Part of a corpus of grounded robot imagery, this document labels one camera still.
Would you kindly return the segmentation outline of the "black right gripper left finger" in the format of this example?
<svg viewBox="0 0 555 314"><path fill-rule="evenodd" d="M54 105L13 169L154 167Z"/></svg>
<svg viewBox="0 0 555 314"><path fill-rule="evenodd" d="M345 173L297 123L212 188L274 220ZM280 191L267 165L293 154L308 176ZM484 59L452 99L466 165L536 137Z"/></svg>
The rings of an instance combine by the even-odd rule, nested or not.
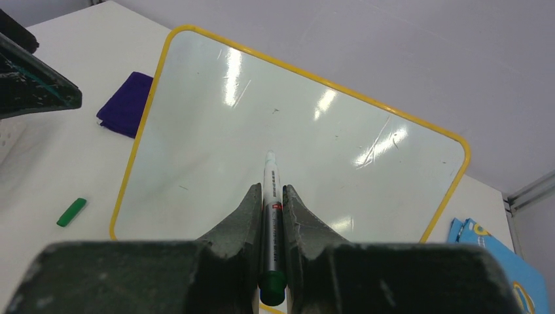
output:
<svg viewBox="0 0 555 314"><path fill-rule="evenodd" d="M231 214L195 241L184 313L258 313L261 218L257 183Z"/></svg>

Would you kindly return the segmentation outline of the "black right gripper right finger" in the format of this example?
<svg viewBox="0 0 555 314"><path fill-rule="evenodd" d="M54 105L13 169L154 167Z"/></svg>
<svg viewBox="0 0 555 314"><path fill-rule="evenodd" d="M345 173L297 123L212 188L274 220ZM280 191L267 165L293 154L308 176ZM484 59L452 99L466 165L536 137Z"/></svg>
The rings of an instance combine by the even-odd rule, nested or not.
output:
<svg viewBox="0 0 555 314"><path fill-rule="evenodd" d="M347 240L311 212L294 186L283 187L289 313L336 313L333 249Z"/></svg>

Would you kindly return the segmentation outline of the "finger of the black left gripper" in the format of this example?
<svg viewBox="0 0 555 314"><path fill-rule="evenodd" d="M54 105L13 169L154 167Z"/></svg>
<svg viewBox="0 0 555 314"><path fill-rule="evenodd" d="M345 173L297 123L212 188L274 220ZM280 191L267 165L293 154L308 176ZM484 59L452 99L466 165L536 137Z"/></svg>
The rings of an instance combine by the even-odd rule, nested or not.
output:
<svg viewBox="0 0 555 314"><path fill-rule="evenodd" d="M1 119L79 109L82 92L70 80L1 35Z"/></svg>

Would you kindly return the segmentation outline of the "green capped whiteboard marker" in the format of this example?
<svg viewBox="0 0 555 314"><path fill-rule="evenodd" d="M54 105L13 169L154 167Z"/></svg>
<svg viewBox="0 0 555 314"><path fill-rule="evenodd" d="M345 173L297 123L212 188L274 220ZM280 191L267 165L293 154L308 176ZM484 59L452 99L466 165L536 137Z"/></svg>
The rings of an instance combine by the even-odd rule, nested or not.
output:
<svg viewBox="0 0 555 314"><path fill-rule="evenodd" d="M276 154L270 150L264 163L262 182L262 238L258 278L260 301L278 306L285 300L287 274L283 239L283 187Z"/></svg>

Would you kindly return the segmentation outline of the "green marker cap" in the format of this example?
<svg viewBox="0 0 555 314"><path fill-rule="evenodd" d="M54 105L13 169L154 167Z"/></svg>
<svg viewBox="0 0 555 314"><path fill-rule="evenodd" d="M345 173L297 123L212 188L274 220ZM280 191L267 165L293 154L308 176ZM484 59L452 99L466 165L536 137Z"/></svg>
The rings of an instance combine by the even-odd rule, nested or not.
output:
<svg viewBox="0 0 555 314"><path fill-rule="evenodd" d="M65 228L72 220L86 207L87 200L84 198L77 198L59 217L56 222L57 226Z"/></svg>

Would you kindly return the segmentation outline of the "yellow framed whiteboard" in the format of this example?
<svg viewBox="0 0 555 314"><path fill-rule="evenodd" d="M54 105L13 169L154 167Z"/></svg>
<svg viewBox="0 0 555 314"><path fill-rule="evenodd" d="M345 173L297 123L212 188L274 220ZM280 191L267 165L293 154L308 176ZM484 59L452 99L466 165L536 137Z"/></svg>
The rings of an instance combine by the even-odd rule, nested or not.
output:
<svg viewBox="0 0 555 314"><path fill-rule="evenodd" d="M109 226L117 273L161 313L184 313L195 241L262 187L282 187L347 240L333 249L336 313L445 311L450 266L427 245L470 160L467 142L194 26L167 37Z"/></svg>

